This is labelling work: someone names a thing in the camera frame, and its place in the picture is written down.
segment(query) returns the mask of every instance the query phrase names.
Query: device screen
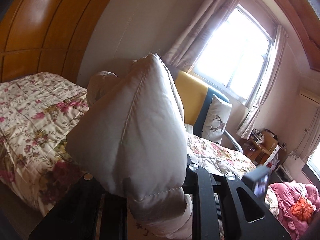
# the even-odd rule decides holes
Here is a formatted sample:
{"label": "device screen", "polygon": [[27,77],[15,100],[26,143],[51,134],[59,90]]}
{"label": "device screen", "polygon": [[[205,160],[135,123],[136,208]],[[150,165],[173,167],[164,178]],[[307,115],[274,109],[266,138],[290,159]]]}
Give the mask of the device screen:
{"label": "device screen", "polygon": [[261,197],[262,195],[265,194],[268,187],[268,179],[269,179],[269,175],[265,175],[264,177],[262,177],[256,182],[253,193],[257,197]]}

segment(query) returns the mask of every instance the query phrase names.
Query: pink blanket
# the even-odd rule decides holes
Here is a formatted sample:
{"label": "pink blanket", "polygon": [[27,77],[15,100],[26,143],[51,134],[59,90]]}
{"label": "pink blanket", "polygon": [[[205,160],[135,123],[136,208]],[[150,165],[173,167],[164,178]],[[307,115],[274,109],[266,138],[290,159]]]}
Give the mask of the pink blanket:
{"label": "pink blanket", "polygon": [[308,223],[300,221],[291,214],[291,207],[301,196],[308,198],[318,210],[320,208],[320,198],[316,187],[312,184],[302,183],[275,183],[270,185],[276,193],[279,203],[278,220],[288,230],[292,240],[298,240],[300,236],[307,230]]}

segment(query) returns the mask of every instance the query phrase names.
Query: headboard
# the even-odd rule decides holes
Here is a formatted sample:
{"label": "headboard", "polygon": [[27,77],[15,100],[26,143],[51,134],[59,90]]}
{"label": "headboard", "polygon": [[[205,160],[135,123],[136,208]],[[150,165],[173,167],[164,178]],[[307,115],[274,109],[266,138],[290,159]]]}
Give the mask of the headboard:
{"label": "headboard", "polygon": [[14,0],[0,22],[0,82],[47,71],[76,82],[110,0]]}
{"label": "headboard", "polygon": [[168,68],[183,104],[184,122],[193,125],[193,134],[201,137],[213,95],[228,103],[229,99],[200,79],[186,72],[176,71],[172,67]]}

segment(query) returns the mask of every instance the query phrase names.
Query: window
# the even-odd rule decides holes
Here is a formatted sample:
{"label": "window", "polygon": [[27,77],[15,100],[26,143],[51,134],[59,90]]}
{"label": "window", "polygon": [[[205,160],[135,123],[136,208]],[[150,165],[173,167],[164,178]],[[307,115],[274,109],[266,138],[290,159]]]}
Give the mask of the window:
{"label": "window", "polygon": [[259,23],[238,5],[212,35],[194,72],[245,105],[261,83],[271,43]]}
{"label": "window", "polygon": [[313,171],[320,177],[320,147],[318,146],[311,158],[308,161],[308,165]]}

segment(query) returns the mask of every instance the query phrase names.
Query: orange bag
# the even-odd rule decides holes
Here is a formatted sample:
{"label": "orange bag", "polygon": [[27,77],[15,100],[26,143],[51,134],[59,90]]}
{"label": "orange bag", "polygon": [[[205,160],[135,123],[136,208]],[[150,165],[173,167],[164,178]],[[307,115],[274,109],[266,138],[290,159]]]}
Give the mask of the orange bag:
{"label": "orange bag", "polygon": [[291,213],[301,221],[308,221],[311,219],[315,209],[310,200],[306,197],[300,196],[298,201],[292,205]]}

